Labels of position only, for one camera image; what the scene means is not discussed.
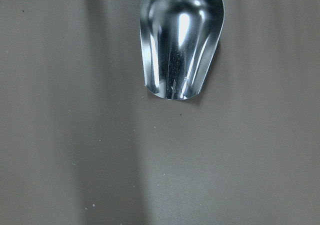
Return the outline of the silver metal scoop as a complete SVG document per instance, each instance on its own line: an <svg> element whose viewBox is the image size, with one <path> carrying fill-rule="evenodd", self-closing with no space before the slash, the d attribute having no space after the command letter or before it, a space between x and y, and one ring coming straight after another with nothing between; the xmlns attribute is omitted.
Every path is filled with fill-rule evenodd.
<svg viewBox="0 0 320 225"><path fill-rule="evenodd" d="M218 47L223 0L142 0L140 42L145 87L183 101L199 95Z"/></svg>

